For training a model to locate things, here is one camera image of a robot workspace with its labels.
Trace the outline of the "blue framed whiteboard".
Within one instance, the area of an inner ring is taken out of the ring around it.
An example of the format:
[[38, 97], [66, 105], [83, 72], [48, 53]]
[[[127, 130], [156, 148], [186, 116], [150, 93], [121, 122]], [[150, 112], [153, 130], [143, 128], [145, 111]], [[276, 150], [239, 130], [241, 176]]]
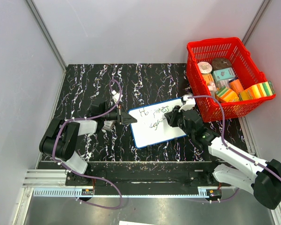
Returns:
[[138, 149], [186, 136], [178, 127], [168, 125], [164, 114], [182, 106], [179, 98], [134, 108], [128, 114], [137, 122], [131, 124], [134, 145]]

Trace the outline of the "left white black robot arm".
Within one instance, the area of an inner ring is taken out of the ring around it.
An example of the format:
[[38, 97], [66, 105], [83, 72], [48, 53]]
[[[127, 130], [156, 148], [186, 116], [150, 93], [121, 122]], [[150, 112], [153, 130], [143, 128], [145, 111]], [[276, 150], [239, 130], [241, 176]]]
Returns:
[[112, 121], [121, 125], [136, 123], [137, 119], [123, 111], [121, 105], [108, 106], [106, 102], [92, 104], [88, 117], [91, 120], [71, 121], [65, 125], [61, 134], [59, 131], [66, 119], [53, 118], [40, 141], [39, 151], [47, 156], [55, 154], [55, 159], [62, 162], [71, 171], [77, 172], [76, 180], [81, 185], [88, 185], [92, 180], [92, 174], [88, 163], [75, 151], [77, 138], [81, 135], [97, 134], [104, 129], [106, 121]]

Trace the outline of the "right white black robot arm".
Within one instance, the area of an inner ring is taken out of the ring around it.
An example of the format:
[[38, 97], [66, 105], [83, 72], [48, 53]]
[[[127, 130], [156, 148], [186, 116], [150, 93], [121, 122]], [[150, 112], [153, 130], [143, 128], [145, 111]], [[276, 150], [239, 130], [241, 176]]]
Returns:
[[227, 163], [219, 164], [204, 173], [206, 184], [226, 183], [245, 190], [268, 209], [274, 210], [281, 202], [281, 163], [266, 161], [234, 147], [213, 130], [207, 128], [196, 110], [181, 110], [175, 106], [165, 113], [169, 126], [180, 128], [199, 150]]

